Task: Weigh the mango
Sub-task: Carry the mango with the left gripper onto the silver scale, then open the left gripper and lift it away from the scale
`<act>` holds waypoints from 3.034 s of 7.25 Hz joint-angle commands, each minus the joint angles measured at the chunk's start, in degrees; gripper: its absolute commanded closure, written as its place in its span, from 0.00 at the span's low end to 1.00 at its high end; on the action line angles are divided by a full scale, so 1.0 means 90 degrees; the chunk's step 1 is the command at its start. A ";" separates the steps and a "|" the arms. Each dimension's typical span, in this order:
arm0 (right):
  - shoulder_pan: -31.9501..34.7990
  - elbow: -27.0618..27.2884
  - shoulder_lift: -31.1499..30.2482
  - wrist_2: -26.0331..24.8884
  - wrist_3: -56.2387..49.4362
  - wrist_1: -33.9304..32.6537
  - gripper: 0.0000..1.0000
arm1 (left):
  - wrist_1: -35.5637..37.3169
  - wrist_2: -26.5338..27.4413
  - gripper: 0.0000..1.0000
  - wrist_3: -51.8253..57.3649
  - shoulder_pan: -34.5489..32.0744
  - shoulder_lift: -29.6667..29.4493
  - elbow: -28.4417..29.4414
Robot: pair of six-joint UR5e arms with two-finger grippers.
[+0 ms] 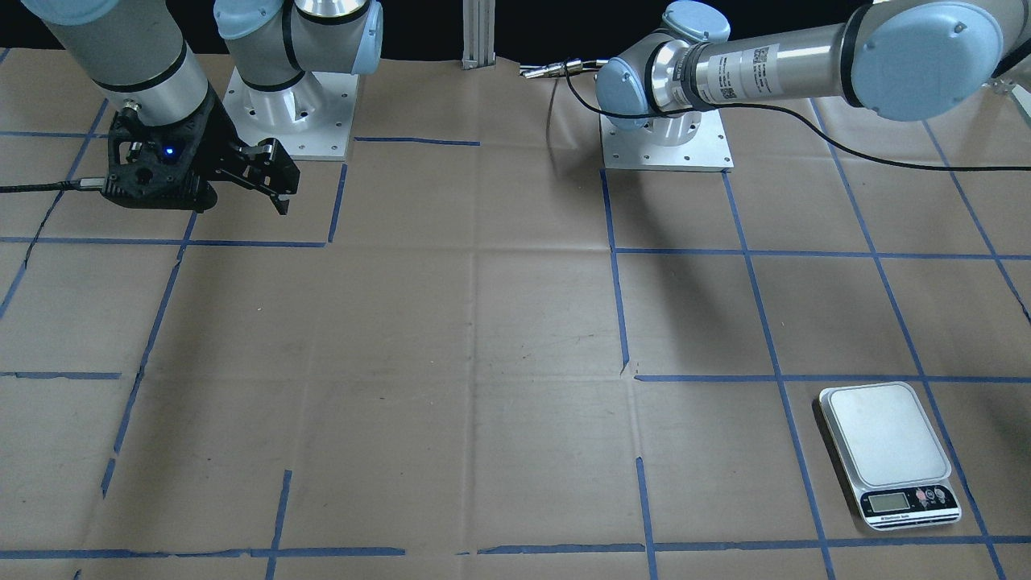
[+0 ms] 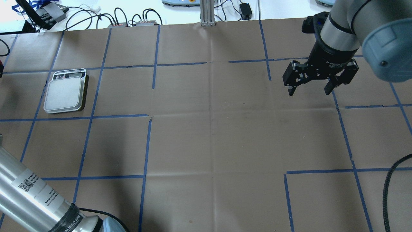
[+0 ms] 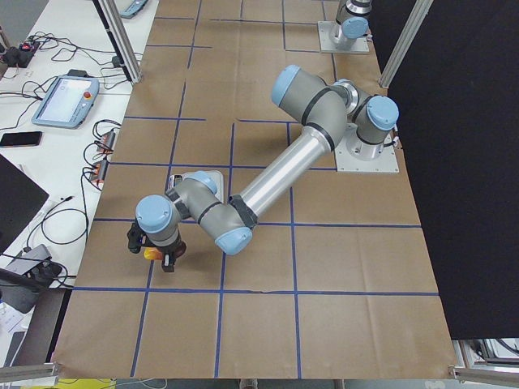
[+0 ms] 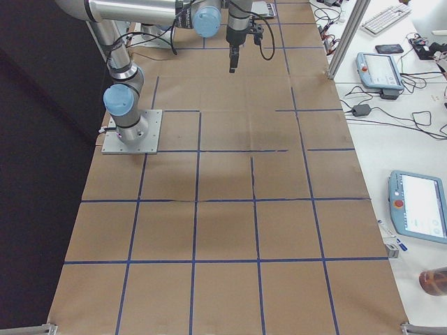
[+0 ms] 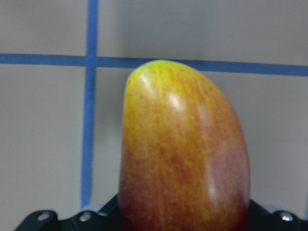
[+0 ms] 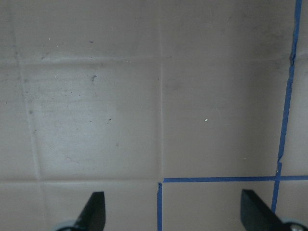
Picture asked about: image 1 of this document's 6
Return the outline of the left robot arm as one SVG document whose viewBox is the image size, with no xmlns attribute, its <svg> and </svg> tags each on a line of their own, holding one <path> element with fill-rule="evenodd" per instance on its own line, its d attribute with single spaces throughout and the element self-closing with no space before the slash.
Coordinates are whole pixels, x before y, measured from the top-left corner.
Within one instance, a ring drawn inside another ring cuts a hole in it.
<svg viewBox="0 0 1031 580">
<path fill-rule="evenodd" d="M 732 40 L 703 2 L 670 3 L 660 26 L 596 76 L 623 129 L 737 103 L 840 97 L 882 118 L 945 114 L 1029 49 L 1027 1 L 882 1 L 846 22 Z"/>
</svg>

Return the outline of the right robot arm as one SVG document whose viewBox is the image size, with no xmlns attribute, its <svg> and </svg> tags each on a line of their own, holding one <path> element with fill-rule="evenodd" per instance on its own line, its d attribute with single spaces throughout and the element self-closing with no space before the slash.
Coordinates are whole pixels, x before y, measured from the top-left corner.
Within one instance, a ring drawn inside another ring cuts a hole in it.
<svg viewBox="0 0 1031 580">
<path fill-rule="evenodd" d="M 98 191 L 128 209 L 202 213 L 214 181 L 266 196 L 279 214 L 300 169 L 282 144 L 330 122 L 317 74 L 367 76 L 383 55 L 379 1 L 217 1 L 217 32 L 263 132 L 240 136 L 164 1 L 27 1 L 114 108 L 108 168 L 32 192 Z"/>
</svg>

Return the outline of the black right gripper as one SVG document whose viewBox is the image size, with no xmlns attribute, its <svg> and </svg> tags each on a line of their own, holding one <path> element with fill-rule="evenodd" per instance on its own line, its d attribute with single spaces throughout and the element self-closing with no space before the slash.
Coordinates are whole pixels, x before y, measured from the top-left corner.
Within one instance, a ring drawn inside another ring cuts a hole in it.
<svg viewBox="0 0 1031 580">
<path fill-rule="evenodd" d="M 300 169 L 280 140 L 243 140 L 213 87 L 187 118 L 174 125 L 185 138 L 188 167 L 206 181 L 231 181 L 272 198 L 274 209 L 287 216 L 298 193 Z"/>
</svg>

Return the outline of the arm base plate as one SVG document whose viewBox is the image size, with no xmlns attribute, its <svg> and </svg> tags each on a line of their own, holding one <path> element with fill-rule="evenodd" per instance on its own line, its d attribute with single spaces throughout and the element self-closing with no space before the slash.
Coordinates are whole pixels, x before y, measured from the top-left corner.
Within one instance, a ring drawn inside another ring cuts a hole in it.
<svg viewBox="0 0 1031 580">
<path fill-rule="evenodd" d="M 729 172 L 735 166 L 718 111 L 652 118 L 626 130 L 600 118 L 605 168 L 664 172 Z"/>
<path fill-rule="evenodd" d="M 295 161 L 343 162 L 361 80 L 353 74 L 307 72 L 298 84 L 263 92 L 244 84 L 235 69 L 222 104 L 251 146 L 273 137 Z"/>
</svg>

